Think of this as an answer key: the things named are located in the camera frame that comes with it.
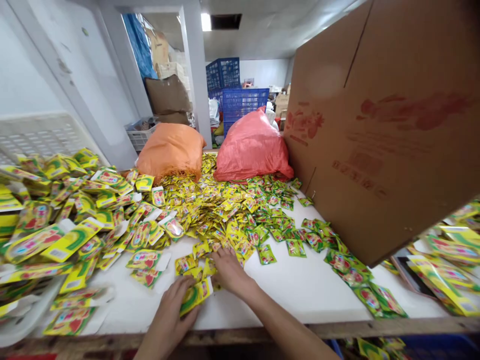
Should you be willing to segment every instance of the orange sack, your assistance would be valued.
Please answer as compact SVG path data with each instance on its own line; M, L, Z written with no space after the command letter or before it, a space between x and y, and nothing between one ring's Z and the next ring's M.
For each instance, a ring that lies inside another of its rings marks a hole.
M218 152L213 177L217 181L241 181L277 172L289 179L294 176L284 138L259 108L231 126Z
M202 149L207 145L202 135L190 126L159 123L138 156L140 174L155 177L157 185L167 175L202 176Z

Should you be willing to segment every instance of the hand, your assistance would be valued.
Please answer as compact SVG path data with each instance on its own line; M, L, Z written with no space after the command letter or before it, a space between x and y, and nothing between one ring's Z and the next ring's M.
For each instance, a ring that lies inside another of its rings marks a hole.
M257 283L240 265L235 250L221 247L217 252L211 254L215 262L217 274L214 275L220 285L240 299L249 293Z
M157 349L161 352L156 354L157 359L166 359L197 320L199 306L180 319L182 300L188 288L193 285L195 280L192 276L179 277L161 298L160 306L147 333L151 334L151 340L158 345Z

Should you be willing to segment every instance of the wooden table edge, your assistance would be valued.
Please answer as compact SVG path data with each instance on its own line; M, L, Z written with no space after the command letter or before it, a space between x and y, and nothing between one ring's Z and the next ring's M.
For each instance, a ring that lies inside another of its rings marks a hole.
M480 332L480 317L402 318L366 321L332 322L307 325L321 339L400 337L423 334L469 334ZM3 357L40 354L66 355L88 352L118 352L137 349L143 333L90 336L45 336L27 338L1 349ZM194 330L182 341L183 346L211 346L270 343L263 327Z

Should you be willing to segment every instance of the fluorescent light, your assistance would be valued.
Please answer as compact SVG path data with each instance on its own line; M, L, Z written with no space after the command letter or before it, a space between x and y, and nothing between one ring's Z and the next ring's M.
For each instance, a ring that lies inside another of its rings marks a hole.
M212 22L210 21L210 14L201 14L201 29L203 31L212 31Z

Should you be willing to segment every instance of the blue tarp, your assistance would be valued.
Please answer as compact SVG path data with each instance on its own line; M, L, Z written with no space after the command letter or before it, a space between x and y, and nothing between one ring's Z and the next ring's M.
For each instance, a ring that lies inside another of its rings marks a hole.
M145 78L158 79L142 24L135 14L123 14L122 16L142 80L145 80Z

